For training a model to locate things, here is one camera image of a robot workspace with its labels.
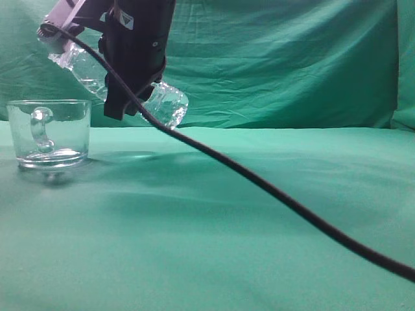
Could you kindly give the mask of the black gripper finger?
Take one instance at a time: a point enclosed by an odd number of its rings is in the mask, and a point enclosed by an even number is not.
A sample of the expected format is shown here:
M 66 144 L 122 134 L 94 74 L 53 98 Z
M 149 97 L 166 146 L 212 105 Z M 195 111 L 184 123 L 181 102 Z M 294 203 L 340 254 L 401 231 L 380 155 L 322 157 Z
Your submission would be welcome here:
M 137 67 L 124 63 L 123 67 L 116 67 L 115 72 L 142 104 L 151 97 L 156 88 L 152 86 L 152 83 L 161 81 L 165 67 L 166 63 L 154 68 Z M 107 87 L 104 103 L 105 116 L 112 119 L 123 119 L 125 114 L 134 116 L 138 112 L 136 105 L 112 74 L 106 74 L 105 84 Z

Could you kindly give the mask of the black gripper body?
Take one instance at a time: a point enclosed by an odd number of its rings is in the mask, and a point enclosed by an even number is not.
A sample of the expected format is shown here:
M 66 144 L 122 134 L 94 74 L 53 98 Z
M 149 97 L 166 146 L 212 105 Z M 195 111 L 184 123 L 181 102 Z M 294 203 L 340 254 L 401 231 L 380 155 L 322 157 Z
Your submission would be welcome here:
M 175 1 L 72 1 L 73 23 L 102 34 L 99 52 L 127 84 L 161 82 Z

